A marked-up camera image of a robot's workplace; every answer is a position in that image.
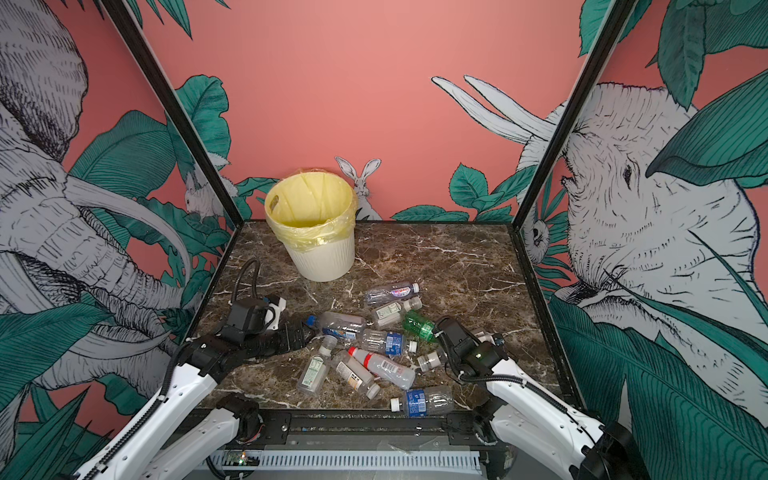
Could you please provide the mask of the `bottle red green label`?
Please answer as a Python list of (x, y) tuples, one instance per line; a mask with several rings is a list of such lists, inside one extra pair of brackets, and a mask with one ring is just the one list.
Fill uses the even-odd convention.
[(446, 362), (447, 355), (441, 348), (438, 348), (435, 351), (429, 352), (425, 355), (421, 355), (417, 358), (417, 366), (423, 373), (444, 366)]

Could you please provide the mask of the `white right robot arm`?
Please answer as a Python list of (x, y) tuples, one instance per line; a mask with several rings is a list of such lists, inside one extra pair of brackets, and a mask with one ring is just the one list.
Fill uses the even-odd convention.
[(507, 354), (499, 334), (482, 340), (458, 320), (441, 318), (433, 335), (459, 383), (490, 398), (473, 410), (476, 437), (514, 446), (561, 479), (648, 479), (631, 432), (568, 405)]

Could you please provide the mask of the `clear bottle blue cap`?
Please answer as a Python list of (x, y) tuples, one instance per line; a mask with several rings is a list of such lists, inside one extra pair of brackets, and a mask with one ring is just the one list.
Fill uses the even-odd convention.
[(323, 335), (350, 341), (356, 340), (366, 329), (363, 317), (333, 311), (326, 311), (318, 316), (310, 315), (306, 324)]

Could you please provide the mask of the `green plastic bottle yellow cap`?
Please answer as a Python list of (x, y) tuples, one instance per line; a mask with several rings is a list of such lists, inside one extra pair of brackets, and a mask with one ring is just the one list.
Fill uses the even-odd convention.
[(435, 342), (433, 333), (435, 323), (416, 310), (410, 310), (405, 313), (402, 320), (402, 328), (407, 333), (410, 333), (425, 342)]

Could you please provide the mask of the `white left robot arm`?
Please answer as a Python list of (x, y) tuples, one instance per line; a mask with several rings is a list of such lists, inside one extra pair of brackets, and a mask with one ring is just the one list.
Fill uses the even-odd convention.
[(169, 364), (159, 390), (113, 440), (87, 460), (73, 479), (182, 479), (220, 447), (249, 444), (263, 430), (257, 401), (242, 393), (222, 398), (197, 426), (166, 442), (188, 415), (235, 369), (304, 349), (315, 331), (300, 321), (247, 335), (238, 342), (222, 333), (186, 342)]

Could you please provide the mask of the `clear bottle green label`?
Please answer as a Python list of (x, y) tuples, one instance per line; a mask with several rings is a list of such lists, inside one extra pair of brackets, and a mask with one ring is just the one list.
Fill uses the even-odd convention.
[(308, 395), (317, 394), (328, 375), (330, 360), (338, 339), (324, 335), (320, 344), (312, 351), (306, 366), (297, 381), (297, 389)]

